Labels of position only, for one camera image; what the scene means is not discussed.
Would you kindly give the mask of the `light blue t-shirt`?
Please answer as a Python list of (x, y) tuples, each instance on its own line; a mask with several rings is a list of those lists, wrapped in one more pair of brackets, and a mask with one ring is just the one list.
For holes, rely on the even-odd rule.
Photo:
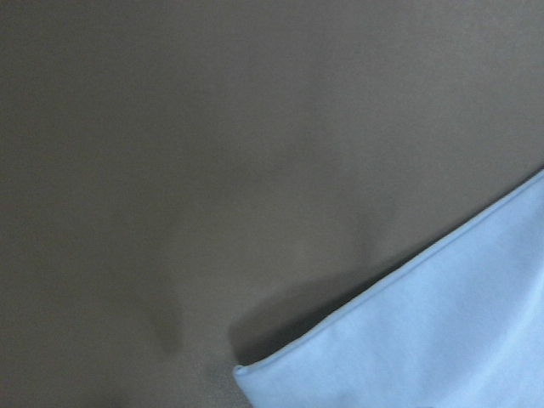
[(233, 376), (254, 407), (542, 406), (542, 174)]

